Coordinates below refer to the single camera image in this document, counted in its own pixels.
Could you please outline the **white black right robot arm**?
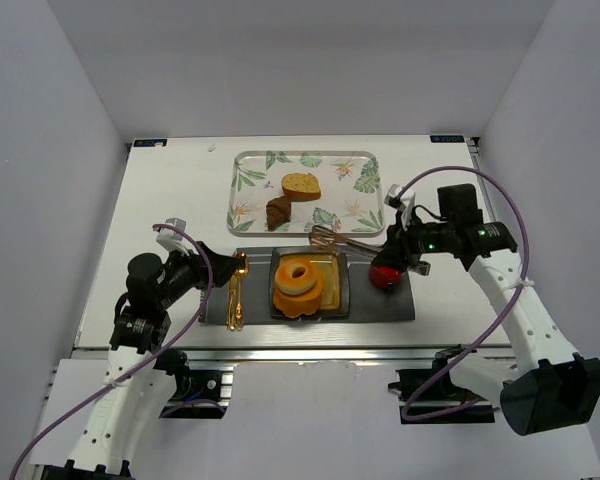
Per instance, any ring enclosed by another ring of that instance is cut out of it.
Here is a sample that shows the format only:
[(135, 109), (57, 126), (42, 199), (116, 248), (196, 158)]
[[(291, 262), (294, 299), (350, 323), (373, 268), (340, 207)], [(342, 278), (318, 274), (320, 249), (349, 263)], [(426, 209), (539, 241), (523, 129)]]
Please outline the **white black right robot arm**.
[(405, 401), (427, 391), (467, 390), (499, 409), (521, 436), (588, 423), (600, 397), (600, 360), (583, 357), (562, 334), (507, 227), (485, 222), (475, 187), (439, 188), (439, 212), (428, 223), (415, 213), (412, 190), (393, 185), (384, 202), (395, 209), (396, 221), (370, 274), (425, 275), (429, 266), (422, 256), (452, 255), (489, 300), (515, 357), (514, 366), (505, 367), (484, 358), (476, 345), (440, 351), (429, 379)]

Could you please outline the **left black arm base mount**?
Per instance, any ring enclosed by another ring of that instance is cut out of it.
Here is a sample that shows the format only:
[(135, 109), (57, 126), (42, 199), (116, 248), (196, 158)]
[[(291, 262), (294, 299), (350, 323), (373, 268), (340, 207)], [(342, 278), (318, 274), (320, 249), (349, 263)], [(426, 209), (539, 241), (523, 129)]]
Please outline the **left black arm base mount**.
[(169, 350), (158, 358), (157, 370), (176, 382), (161, 417), (169, 419), (222, 419), (231, 396), (233, 372), (229, 367), (198, 362), (184, 351)]

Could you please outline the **orange ring bagel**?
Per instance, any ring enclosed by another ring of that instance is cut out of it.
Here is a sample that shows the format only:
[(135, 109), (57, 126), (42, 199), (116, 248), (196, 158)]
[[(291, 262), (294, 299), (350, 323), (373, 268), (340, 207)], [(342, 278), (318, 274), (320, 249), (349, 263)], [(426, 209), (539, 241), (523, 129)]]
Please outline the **orange ring bagel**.
[(274, 275), (274, 284), (282, 293), (298, 296), (311, 290), (317, 278), (318, 273), (309, 260), (291, 258), (280, 263)]

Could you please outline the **silver metal tongs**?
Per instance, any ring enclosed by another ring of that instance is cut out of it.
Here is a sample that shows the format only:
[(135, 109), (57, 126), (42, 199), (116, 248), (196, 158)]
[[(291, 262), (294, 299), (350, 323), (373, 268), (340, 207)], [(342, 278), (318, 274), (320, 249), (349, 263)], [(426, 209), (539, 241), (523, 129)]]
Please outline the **silver metal tongs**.
[[(308, 238), (310, 244), (314, 247), (337, 253), (351, 253), (363, 256), (370, 259), (371, 264), (382, 248), (381, 246), (373, 246), (351, 239), (320, 225), (315, 225), (311, 228)], [(420, 261), (419, 269), (412, 272), (421, 276), (428, 276), (430, 269), (431, 265), (428, 262)]]

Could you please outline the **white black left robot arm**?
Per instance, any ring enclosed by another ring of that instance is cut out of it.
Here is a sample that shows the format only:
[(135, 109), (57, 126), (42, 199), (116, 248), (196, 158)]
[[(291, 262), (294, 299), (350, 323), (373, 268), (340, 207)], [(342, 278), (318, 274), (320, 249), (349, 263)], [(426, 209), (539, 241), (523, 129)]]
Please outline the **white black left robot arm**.
[(167, 258), (142, 253), (127, 265), (126, 290), (115, 308), (105, 393), (96, 399), (78, 441), (62, 466), (47, 465), (45, 479), (129, 479), (142, 436), (183, 383), (182, 352), (166, 349), (169, 308), (192, 289), (226, 285), (246, 265), (243, 254), (163, 244)]

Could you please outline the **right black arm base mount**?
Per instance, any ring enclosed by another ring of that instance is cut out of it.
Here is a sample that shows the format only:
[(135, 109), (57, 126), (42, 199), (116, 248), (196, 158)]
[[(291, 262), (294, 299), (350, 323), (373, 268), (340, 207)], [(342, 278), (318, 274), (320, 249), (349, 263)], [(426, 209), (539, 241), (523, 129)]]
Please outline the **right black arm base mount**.
[[(397, 380), (388, 384), (388, 391), (396, 394), (399, 405), (403, 406), (408, 398), (431, 376), (445, 367), (450, 360), (464, 350), (464, 345), (456, 345), (438, 351), (428, 368), (407, 368), (397, 370)], [(451, 383), (449, 374), (425, 390), (412, 407), (409, 415), (424, 415), (439, 412), (455, 406), (475, 401), (478, 396)], [(421, 424), (489, 424), (495, 422), (495, 411), (490, 404), (474, 405), (461, 412), (452, 413), (421, 421)]]

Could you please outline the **round orange bun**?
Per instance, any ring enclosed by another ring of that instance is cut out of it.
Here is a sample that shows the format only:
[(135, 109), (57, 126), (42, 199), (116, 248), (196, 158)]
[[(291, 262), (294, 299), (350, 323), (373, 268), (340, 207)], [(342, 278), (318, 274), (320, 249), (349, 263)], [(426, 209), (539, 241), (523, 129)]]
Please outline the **round orange bun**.
[(275, 287), (272, 296), (273, 305), (288, 318), (312, 315), (321, 308), (323, 291), (324, 282), (321, 278), (308, 291), (298, 295), (286, 294), (279, 287)]

